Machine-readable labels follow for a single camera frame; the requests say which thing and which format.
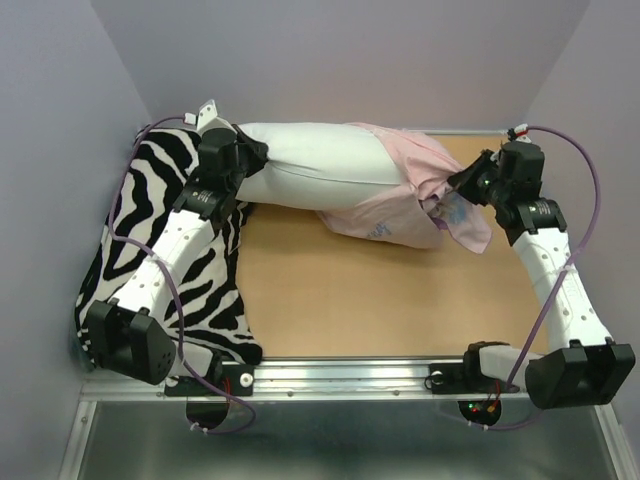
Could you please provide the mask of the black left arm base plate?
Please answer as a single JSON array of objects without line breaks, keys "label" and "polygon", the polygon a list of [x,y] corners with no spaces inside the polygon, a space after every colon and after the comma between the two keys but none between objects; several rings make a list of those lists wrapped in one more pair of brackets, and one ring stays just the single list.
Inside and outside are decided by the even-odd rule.
[{"label": "black left arm base plate", "polygon": [[[252,365],[223,362],[218,373],[209,374],[206,379],[228,394],[239,397],[253,395],[255,367]],[[167,397],[212,396],[214,392],[192,377],[170,377],[164,386]]]}]

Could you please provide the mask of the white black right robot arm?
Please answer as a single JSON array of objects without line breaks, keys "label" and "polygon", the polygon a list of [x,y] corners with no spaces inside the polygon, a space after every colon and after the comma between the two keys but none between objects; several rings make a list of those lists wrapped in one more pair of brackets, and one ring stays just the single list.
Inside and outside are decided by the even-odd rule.
[{"label": "white black right robot arm", "polygon": [[515,140],[482,151],[448,180],[472,204],[494,208],[541,303],[522,347],[472,344],[460,378],[472,390],[499,380],[526,392],[541,410],[608,404],[636,357],[630,345],[613,339],[589,300],[561,208],[540,194],[544,164],[539,146]]}]

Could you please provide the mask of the white pillow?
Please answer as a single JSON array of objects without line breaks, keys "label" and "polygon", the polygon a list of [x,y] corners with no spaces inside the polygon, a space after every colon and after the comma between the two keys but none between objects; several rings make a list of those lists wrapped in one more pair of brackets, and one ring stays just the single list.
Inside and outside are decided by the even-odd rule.
[{"label": "white pillow", "polygon": [[369,130],[348,124],[246,123],[268,161],[242,182],[241,201],[305,210],[352,208],[405,181]]}]

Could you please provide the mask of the pink printed pillowcase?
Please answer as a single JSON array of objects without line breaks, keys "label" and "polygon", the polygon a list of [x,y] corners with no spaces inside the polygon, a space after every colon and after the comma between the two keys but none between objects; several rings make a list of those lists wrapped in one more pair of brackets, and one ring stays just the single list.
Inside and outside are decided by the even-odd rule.
[{"label": "pink printed pillowcase", "polygon": [[318,213],[333,232],[416,249],[437,248],[442,233],[483,253],[492,239],[481,209],[456,193],[448,178],[463,170],[437,140],[421,132],[361,123],[381,143],[401,183],[354,207]]}]

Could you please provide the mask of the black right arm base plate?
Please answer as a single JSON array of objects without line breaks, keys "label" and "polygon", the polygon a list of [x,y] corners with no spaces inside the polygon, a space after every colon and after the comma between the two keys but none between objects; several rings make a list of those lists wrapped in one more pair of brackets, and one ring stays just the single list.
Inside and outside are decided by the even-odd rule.
[{"label": "black right arm base plate", "polygon": [[431,363],[424,379],[424,386],[436,395],[520,392],[519,387],[508,387],[502,380],[481,373],[471,373],[462,362]]}]

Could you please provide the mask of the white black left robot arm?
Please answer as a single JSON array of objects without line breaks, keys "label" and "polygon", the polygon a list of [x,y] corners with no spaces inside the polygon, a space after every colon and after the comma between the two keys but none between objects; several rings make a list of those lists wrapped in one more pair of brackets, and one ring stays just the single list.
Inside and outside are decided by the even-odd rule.
[{"label": "white black left robot arm", "polygon": [[185,341],[185,327],[172,336],[162,316],[174,305],[179,322],[185,315],[178,294],[198,254],[224,228],[237,207],[242,182],[267,163],[268,147],[236,124],[197,130],[198,164],[187,178],[152,246],[134,275],[86,316],[95,363],[136,380],[157,385],[168,377],[188,376],[199,393],[215,392],[223,371],[211,350]]}]

